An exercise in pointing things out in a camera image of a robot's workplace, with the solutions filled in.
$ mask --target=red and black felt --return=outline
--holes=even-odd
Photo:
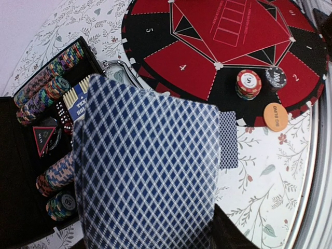
[[[135,0],[122,39],[133,68],[153,89],[233,110],[247,126],[265,126],[263,111],[271,102],[296,118],[324,88],[326,45],[289,0]],[[287,77],[277,93],[265,78],[272,66]],[[246,68],[262,79],[251,101],[235,91],[237,74]]]

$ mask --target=poker chip stack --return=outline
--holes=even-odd
[[[60,192],[47,202],[46,211],[55,221],[65,220],[76,212],[75,198],[69,191]]]
[[[265,76],[273,91],[279,91],[287,84],[287,77],[280,67],[266,69]]]
[[[84,57],[84,51],[76,42],[66,49],[61,55],[52,60],[36,76],[34,76],[17,94],[14,96],[14,102],[18,108],[21,108],[29,101],[47,82],[56,76],[62,76],[66,71],[78,64]]]
[[[242,70],[237,76],[236,93],[243,100],[253,100],[261,90],[261,79],[252,70]]]
[[[56,76],[23,105],[16,113],[17,120],[24,126],[31,124],[40,113],[68,92],[70,88],[67,80]]]
[[[36,187],[43,196],[48,197],[73,180],[74,166],[72,153],[70,152],[37,177]]]
[[[53,78],[53,75],[44,68],[35,77],[33,77],[28,84],[26,84],[14,96],[14,102],[18,108],[21,108],[29,101],[47,82]]]

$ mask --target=black felt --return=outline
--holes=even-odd
[[[30,181],[22,133],[11,98],[0,99],[0,248],[18,245],[52,232]]]
[[[217,204],[214,209],[212,233],[217,249],[258,249]]]

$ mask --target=red triangle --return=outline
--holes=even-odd
[[[154,79],[153,77],[152,77],[152,75],[145,69],[145,68],[143,68],[142,66],[141,66],[141,68],[139,69],[139,75],[140,76],[145,76],[145,77],[147,77],[147,78],[150,78],[150,79]]]
[[[37,137],[37,132],[36,130],[51,130],[49,131],[49,133],[47,133],[47,137]],[[56,130],[56,127],[52,127],[52,126],[48,126],[48,127],[38,127],[38,126],[34,126],[33,127],[33,134],[35,136],[35,141],[36,141],[36,145],[37,145],[37,151],[39,154],[39,157],[42,157],[44,150],[47,147],[48,142],[50,141],[54,131]],[[40,143],[38,142],[39,139],[46,139],[46,141],[43,142],[43,147],[40,148]]]
[[[172,4],[173,7],[173,31],[176,30],[178,24],[180,23],[183,14],[181,13],[181,11],[178,9],[178,7],[175,4]]]
[[[225,65],[249,65],[249,66],[271,66],[264,61],[256,60],[250,56],[241,56],[231,61],[224,63]]]
[[[283,55],[283,53],[286,51],[287,47],[291,44],[291,41],[286,41],[285,43],[280,43],[275,46],[275,58],[274,61],[277,63],[277,61],[280,59],[280,57]]]
[[[289,33],[288,26],[285,24],[280,12],[276,9],[276,22],[280,25],[280,27],[291,37],[292,35]]]
[[[186,42],[190,43],[192,46],[194,46],[202,53],[204,53],[206,56],[210,57],[213,61],[215,61],[213,54],[210,52],[209,48],[205,45],[205,43],[202,40],[198,40],[181,34],[176,34],[176,35],[185,40]]]

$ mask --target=triangle logo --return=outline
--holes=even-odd
[[[248,54],[248,56],[263,61],[267,64],[273,65],[273,61],[270,60],[270,58],[266,55],[266,53],[263,50],[258,50],[256,52],[250,53]]]
[[[55,126],[50,126],[50,127],[34,126],[33,127],[33,133],[35,136],[35,141],[36,141],[39,157],[42,157],[42,154],[55,130],[56,130]]]
[[[265,55],[270,59],[272,64],[274,64],[274,56],[275,56],[275,46],[271,46],[263,49]]]
[[[201,40],[201,37],[199,36],[199,34],[197,34],[196,30],[193,27],[186,29],[186,30],[181,30],[181,31],[177,32],[177,34],[185,35],[188,37],[192,37],[192,38]]]
[[[192,28],[191,24],[189,23],[188,19],[185,16],[183,16],[180,23],[176,27],[175,32],[177,33],[190,28]]]
[[[261,2],[261,1],[258,1],[258,2],[264,7],[264,9],[275,9],[275,7],[272,6],[272,5],[269,5],[269,4],[266,4],[266,3],[263,3],[263,2]]]

